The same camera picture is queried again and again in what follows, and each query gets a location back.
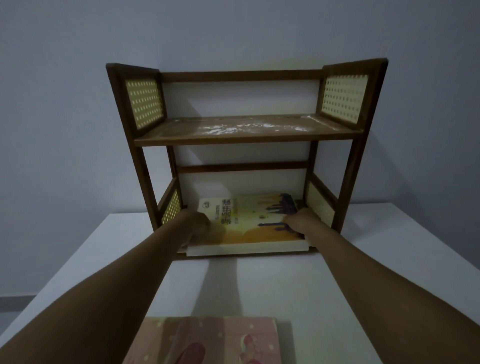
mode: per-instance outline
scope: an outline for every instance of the person's right hand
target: person's right hand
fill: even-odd
[[[303,208],[294,215],[286,215],[282,220],[296,232],[308,235],[310,229],[315,225],[325,225],[320,218],[309,208]]]

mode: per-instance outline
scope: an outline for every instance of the forearm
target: forearm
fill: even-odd
[[[121,363],[192,229],[179,217],[67,291],[0,349],[3,363]]]
[[[317,247],[384,363],[469,362],[480,355],[480,327],[375,261],[320,221]]]

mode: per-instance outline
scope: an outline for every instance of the wooden frame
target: wooden frame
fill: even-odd
[[[107,73],[112,86],[112,91],[117,103],[120,119],[125,131],[125,136],[132,155],[133,164],[137,172],[138,180],[144,196],[147,212],[154,230],[162,225],[162,219],[166,220],[177,210],[184,207],[180,188],[180,174],[202,173],[219,171],[243,171],[243,170],[278,170],[278,169],[306,169],[305,185],[303,191],[303,202],[308,204],[308,189],[313,186],[315,190],[328,203],[334,211],[332,228],[341,231],[348,204],[352,195],[355,179],[360,168],[360,162],[365,149],[368,133],[373,120],[375,107],[378,102],[380,90],[384,80],[387,59],[373,59],[358,62],[348,62],[324,66],[321,70],[283,70],[283,71],[228,71],[228,72],[173,72],[161,73],[152,68],[129,66],[118,63],[107,64]],[[362,98],[359,117],[356,123],[332,116],[322,111],[322,104],[325,95],[327,79],[332,76],[356,76],[366,75],[368,81]],[[158,88],[158,98],[162,109],[162,115],[145,127],[138,129],[134,119],[129,93],[126,82],[128,80],[155,80]],[[317,129],[312,132],[298,133],[277,133],[265,134],[261,137],[238,133],[229,135],[228,138],[209,136],[196,138],[195,135],[185,134],[178,136],[188,128],[198,126],[200,121],[192,118],[180,120],[184,128],[180,132],[173,133],[168,129],[168,115],[163,96],[162,83],[169,82],[242,82],[242,81],[276,81],[276,80],[319,80],[319,93],[316,113],[314,115],[269,115],[259,116],[261,124],[263,118],[285,118],[287,122],[309,122]],[[318,142],[321,140],[351,139],[352,146],[345,169],[342,186],[338,198],[327,188],[327,186],[314,173],[315,159],[318,150]],[[237,164],[216,164],[200,166],[179,166],[175,159],[174,145],[193,144],[222,144],[222,143],[257,143],[274,141],[310,141],[308,160],[293,162],[269,162],[269,163],[237,163]],[[146,165],[143,147],[166,146],[172,181],[160,199],[156,202],[148,167]]]

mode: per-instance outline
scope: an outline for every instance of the tabletop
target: tabletop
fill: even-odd
[[[108,215],[0,336],[0,346],[151,229],[147,213]],[[480,271],[393,204],[351,205],[342,235],[480,324]],[[284,364],[381,363],[318,253],[175,261],[147,315],[273,316]]]

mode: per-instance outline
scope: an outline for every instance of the two-tier wooden rack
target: two-tier wooden rack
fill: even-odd
[[[340,232],[367,142],[387,59],[348,62],[318,70],[174,72],[108,63],[107,73],[154,230],[184,207],[182,173],[306,169],[303,202]],[[319,80],[315,114],[169,118],[163,83]],[[313,172],[318,142],[351,139],[339,196]],[[307,160],[179,166],[173,146],[309,141]],[[143,148],[166,146],[172,181],[160,202],[155,199]]]

